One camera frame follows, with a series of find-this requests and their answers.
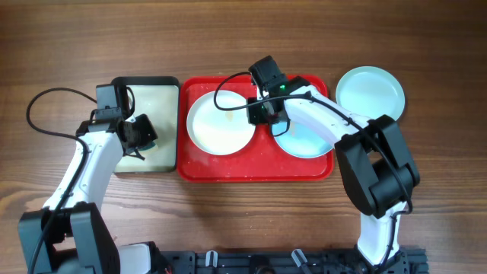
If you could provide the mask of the white plate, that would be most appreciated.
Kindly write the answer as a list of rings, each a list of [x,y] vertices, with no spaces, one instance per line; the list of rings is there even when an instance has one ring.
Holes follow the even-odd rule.
[[[190,107],[186,118],[189,138],[211,155],[231,155],[252,139],[256,127],[248,122],[246,110],[234,110],[246,99],[233,91],[209,92]]]

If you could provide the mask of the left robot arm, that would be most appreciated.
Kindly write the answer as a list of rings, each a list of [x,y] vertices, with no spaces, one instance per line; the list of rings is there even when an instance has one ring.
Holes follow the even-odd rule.
[[[157,137],[149,118],[84,121],[59,188],[42,209],[26,212],[18,232],[30,273],[150,273],[149,244],[117,247],[100,214],[111,174],[125,155]]]

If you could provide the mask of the light blue plate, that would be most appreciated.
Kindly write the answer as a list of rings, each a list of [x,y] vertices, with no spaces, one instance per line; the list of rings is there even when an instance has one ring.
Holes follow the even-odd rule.
[[[296,158],[318,158],[333,150],[318,134],[292,121],[273,124],[271,135],[284,152]]]

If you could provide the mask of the black rectangular water tray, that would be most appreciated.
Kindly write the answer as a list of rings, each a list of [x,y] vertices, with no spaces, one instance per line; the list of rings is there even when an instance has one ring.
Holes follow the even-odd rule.
[[[157,148],[140,151],[145,160],[124,157],[117,164],[117,174],[166,173],[176,169],[180,83],[172,76],[117,77],[112,84],[129,86],[135,95],[132,121],[146,114],[158,138]]]

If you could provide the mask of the red plastic tray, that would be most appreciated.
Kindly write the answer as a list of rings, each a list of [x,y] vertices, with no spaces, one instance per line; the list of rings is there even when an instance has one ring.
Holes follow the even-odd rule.
[[[250,143],[232,155],[216,156],[197,148],[186,129],[189,109],[223,80],[224,76],[193,77],[180,89],[177,172],[182,178],[194,183],[314,181],[332,173],[332,152],[311,159],[293,157],[280,149],[268,126],[257,126]]]

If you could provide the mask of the green and yellow sponge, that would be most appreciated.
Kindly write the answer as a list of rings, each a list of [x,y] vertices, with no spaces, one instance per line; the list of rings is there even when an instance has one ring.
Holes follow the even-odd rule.
[[[143,148],[140,148],[140,151],[150,151],[153,148],[157,148],[157,144],[155,142],[151,142],[150,144],[144,146]]]

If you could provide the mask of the light green plate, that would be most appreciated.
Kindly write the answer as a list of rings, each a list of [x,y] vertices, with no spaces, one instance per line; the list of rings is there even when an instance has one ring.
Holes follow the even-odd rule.
[[[374,66],[360,66],[346,72],[337,84],[336,102],[372,119],[388,115],[398,120],[406,108],[406,96],[399,81],[388,71]]]

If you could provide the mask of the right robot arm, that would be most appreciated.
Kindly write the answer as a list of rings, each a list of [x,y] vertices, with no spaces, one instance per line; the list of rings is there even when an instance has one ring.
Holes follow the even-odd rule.
[[[374,270],[385,270],[399,251],[399,220],[412,212],[420,181],[396,121],[352,113],[300,76],[253,73],[251,81],[258,92],[251,114],[300,123],[334,147],[345,192],[361,213],[358,251]]]

